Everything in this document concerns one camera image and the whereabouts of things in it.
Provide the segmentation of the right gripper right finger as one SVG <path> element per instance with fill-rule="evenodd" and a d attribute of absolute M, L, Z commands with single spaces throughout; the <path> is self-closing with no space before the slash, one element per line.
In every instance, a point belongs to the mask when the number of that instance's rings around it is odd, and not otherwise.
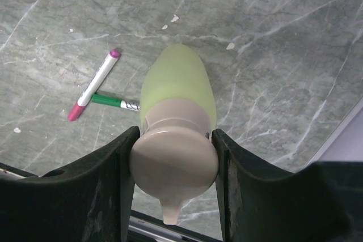
<path fill-rule="evenodd" d="M 224 241 L 361 241 L 362 163 L 316 162 L 292 173 L 212 132 Z"/>

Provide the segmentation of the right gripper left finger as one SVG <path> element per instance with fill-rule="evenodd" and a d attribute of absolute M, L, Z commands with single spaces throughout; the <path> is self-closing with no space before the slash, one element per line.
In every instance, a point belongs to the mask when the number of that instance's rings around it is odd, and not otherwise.
<path fill-rule="evenodd" d="M 126 241 L 134 181 L 133 126 L 41 177 L 1 180 L 2 241 Z"/>

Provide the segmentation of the green bottle beige pump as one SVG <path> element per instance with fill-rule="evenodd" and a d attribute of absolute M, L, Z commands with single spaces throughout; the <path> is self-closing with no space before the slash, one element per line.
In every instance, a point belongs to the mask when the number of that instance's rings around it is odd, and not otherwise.
<path fill-rule="evenodd" d="M 183 204 L 217 177 L 218 155 L 210 140 L 216 119 L 202 60 L 186 45 L 168 46 L 142 85 L 141 135 L 129 158 L 135 183 L 160 201 L 165 224 L 177 224 Z"/>

